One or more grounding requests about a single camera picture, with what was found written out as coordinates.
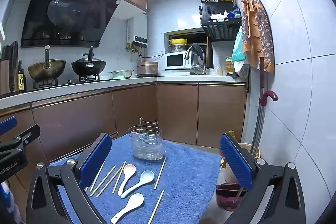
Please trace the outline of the steel bowl on counter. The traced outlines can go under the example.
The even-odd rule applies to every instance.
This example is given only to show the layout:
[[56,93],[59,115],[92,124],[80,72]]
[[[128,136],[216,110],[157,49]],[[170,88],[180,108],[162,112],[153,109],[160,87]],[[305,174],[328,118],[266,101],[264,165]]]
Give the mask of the steel bowl on counter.
[[123,80],[131,78],[133,70],[120,70],[112,72],[113,80]]

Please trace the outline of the maroon dustpan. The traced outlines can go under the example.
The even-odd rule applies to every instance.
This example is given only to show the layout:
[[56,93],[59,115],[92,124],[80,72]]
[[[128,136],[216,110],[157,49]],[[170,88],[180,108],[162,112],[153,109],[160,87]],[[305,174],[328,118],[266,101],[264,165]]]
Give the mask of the maroon dustpan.
[[215,189],[217,206],[226,211],[235,211],[247,193],[247,190],[243,189],[237,198],[239,190],[240,185],[237,183],[217,185]]

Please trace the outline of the white microwave oven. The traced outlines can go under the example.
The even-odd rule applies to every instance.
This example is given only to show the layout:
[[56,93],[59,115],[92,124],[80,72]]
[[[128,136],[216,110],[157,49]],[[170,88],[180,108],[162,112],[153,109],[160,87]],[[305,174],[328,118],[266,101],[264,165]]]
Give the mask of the white microwave oven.
[[185,59],[186,53],[186,51],[181,51],[165,54],[165,71],[191,69],[191,57]]

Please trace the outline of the brown rice cooker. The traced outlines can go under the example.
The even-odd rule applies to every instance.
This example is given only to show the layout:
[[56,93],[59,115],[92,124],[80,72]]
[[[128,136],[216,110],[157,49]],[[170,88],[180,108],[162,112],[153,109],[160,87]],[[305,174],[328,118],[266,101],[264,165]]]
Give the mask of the brown rice cooker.
[[138,61],[137,71],[138,77],[155,77],[158,75],[158,62],[155,61]]

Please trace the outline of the light blue ceramic spoon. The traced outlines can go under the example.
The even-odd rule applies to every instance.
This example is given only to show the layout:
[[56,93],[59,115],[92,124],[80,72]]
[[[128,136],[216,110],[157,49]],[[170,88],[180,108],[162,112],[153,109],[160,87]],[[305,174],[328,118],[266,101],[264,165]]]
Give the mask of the light blue ceramic spoon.
[[133,192],[134,190],[138,189],[139,187],[148,184],[154,180],[154,173],[151,170],[145,170],[140,176],[139,182],[135,184],[134,186],[127,189],[123,194],[121,195],[121,198],[124,199],[128,194]]

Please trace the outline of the yellow lidded pot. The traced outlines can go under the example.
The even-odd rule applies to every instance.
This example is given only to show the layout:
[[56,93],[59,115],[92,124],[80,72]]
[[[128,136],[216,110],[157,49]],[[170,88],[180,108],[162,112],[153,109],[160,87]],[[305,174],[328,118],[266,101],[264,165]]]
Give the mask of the yellow lidded pot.
[[187,39],[185,38],[170,39],[169,42],[171,45],[185,45],[187,44]]

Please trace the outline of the yellow detergent bottle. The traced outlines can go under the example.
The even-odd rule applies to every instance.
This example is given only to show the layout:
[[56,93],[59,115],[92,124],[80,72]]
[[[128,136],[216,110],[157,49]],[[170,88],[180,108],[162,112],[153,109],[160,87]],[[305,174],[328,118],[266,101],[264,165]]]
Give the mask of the yellow detergent bottle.
[[232,63],[232,57],[226,58],[226,73],[232,75],[235,72],[234,65]]

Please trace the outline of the pink ceramic spoon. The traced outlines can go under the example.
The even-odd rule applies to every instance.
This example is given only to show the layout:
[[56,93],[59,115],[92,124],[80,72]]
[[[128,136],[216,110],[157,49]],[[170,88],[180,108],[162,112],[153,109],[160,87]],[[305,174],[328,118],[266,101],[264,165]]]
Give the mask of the pink ceramic spoon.
[[136,173],[136,167],[135,165],[133,164],[127,164],[124,166],[123,168],[123,175],[124,175],[124,178],[123,178],[123,181],[119,187],[119,190],[118,190],[118,195],[121,197],[121,195],[123,194],[124,192],[124,188],[126,186],[126,183],[128,182],[128,180]]

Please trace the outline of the teal plastic bag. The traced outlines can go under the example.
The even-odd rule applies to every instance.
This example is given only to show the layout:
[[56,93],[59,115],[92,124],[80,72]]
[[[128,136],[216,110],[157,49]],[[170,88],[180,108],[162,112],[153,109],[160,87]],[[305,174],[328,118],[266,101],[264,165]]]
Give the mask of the teal plastic bag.
[[243,53],[243,32],[242,26],[240,26],[239,31],[236,35],[234,48],[232,51],[232,61],[245,61],[245,55]]

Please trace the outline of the blue terry cloth mat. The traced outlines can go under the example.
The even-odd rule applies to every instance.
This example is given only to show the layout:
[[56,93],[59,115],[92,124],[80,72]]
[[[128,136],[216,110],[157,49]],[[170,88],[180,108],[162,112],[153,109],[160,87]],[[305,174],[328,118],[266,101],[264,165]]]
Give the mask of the blue terry cloth mat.
[[114,194],[112,194],[112,190],[118,176],[114,178],[99,198],[96,198],[96,196],[123,165],[124,161],[126,161],[126,164],[133,164],[136,167],[136,173],[127,182],[126,188],[138,183],[145,170],[151,170],[155,175],[155,180],[136,190],[144,196],[142,206],[124,215],[120,218],[119,223],[148,223],[162,190],[165,192],[152,223],[199,222],[215,191],[221,157],[218,154],[204,152],[170,141],[163,141],[163,148],[167,159],[158,187],[154,190],[165,157],[160,161],[145,161],[135,158],[131,149],[130,138],[127,135],[112,142],[112,148],[105,160],[96,185],[102,181],[113,166],[116,165],[116,168],[94,196],[90,197],[93,205],[107,223],[110,223],[112,217],[128,201],[127,198],[121,199],[117,194],[124,176],[121,175]]

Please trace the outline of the cooking oil bottle on floor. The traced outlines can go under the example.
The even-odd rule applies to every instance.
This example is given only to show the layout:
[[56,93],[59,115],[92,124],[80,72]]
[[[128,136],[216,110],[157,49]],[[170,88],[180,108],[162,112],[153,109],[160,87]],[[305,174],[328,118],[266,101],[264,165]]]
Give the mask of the cooking oil bottle on floor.
[[[229,130],[228,133],[234,138],[236,139],[236,136],[235,136],[235,133],[233,130]],[[220,168],[221,169],[225,169],[226,168],[226,165],[227,165],[227,161],[223,155],[222,152],[219,152],[219,155],[221,156],[221,161],[220,161]]]

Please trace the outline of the white gas water heater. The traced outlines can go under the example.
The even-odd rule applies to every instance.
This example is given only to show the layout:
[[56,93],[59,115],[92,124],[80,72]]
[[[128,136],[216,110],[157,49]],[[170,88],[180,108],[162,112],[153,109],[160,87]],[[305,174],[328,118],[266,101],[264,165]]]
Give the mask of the white gas water heater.
[[138,14],[127,20],[127,43],[147,48],[147,15]]

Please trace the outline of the gas stove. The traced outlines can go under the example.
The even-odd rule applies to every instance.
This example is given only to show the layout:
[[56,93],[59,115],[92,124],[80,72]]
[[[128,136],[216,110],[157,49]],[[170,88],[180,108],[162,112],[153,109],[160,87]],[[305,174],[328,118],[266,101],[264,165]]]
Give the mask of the gas stove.
[[34,81],[33,90],[55,88],[57,86],[77,85],[96,81],[100,81],[100,74],[88,75],[88,76],[74,76],[72,78],[60,76],[57,79],[48,79],[39,82]]

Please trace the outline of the white ceramic spoon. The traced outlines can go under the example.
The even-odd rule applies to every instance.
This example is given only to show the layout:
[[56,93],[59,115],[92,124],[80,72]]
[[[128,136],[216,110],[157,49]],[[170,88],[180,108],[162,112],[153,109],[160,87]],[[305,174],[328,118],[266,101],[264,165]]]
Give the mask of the white ceramic spoon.
[[144,196],[141,193],[133,194],[129,198],[126,206],[122,210],[120,210],[116,215],[114,215],[110,220],[110,222],[117,223],[123,215],[140,207],[143,204],[143,202],[144,202]]

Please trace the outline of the black wall rack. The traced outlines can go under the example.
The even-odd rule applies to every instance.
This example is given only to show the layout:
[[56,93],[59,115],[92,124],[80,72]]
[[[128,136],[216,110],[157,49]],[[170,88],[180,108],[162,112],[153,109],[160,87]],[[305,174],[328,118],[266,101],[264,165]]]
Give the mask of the black wall rack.
[[201,27],[213,42],[233,41],[242,25],[235,0],[200,0]]

